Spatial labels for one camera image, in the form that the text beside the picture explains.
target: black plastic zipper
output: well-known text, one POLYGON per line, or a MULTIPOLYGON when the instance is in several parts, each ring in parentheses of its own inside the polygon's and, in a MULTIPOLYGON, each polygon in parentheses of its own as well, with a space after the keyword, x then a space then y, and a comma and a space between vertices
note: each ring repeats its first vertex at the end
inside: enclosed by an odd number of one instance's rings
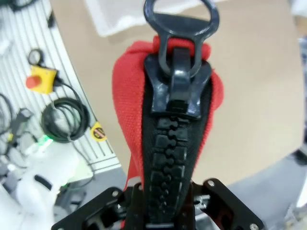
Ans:
POLYGON ((189 120, 177 116, 158 120, 149 186, 151 223, 170 222, 177 211, 187 158, 189 124, 189 120))

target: metal rack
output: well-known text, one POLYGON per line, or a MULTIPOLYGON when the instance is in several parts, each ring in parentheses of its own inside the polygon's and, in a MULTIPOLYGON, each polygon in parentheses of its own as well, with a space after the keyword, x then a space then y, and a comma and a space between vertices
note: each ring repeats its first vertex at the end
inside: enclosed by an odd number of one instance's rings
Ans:
MULTIPOLYGON (((0 57, 0 92, 10 99, 15 113, 23 107, 34 113, 28 129, 38 137, 43 135, 40 128, 41 111, 52 100, 73 97, 73 93, 68 88, 59 87, 50 95, 42 95, 26 88, 25 80, 30 75, 27 56, 33 48, 42 49, 43 64, 57 69, 59 77, 77 91, 90 111, 90 125, 97 121, 75 74, 57 26, 47 26, 51 11, 49 0, 38 0, 15 13, 9 7, 0 8, 0 44, 10 44, 7 52, 0 57)), ((5 106, 0 102, 0 109, 3 107, 5 106)), ((5 147, 6 138, 1 137, 0 151, 5 147)), ((96 173, 120 167, 109 142, 96 142, 89 130, 75 144, 87 157, 96 173)))

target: brown table surface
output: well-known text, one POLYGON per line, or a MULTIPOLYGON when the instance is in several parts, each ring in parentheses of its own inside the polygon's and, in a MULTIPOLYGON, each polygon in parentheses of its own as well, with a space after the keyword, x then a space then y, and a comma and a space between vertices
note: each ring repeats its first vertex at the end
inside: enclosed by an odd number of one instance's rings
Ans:
MULTIPOLYGON (((75 71, 126 172, 130 150, 113 107, 112 67, 134 41, 151 41, 155 32, 144 25, 103 38, 83 0, 51 2, 75 71)), ((217 6, 220 28, 207 42, 225 99, 193 179, 201 183, 216 177, 229 184, 301 145, 304 83, 298 33, 286 0, 232 0, 217 6)), ((186 13, 201 17, 203 9, 186 13)))

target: green light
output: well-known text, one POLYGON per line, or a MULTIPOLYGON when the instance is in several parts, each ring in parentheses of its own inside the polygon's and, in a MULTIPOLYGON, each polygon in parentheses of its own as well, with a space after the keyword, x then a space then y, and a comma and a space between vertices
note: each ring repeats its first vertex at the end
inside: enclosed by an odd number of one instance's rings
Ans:
POLYGON ((44 136, 42 136, 39 140, 38 140, 38 143, 37 143, 37 145, 38 146, 44 146, 44 145, 50 145, 51 144, 51 142, 52 142, 53 140, 52 139, 50 139, 47 135, 44 135, 44 136))

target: yellow sticker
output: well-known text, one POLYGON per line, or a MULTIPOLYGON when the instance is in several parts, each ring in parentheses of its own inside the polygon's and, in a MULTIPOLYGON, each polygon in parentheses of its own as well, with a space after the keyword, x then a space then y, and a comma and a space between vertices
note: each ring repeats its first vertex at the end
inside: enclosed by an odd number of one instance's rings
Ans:
POLYGON ((100 123, 97 121, 95 125, 91 128, 91 135, 96 141, 106 140, 105 132, 103 131, 100 123))

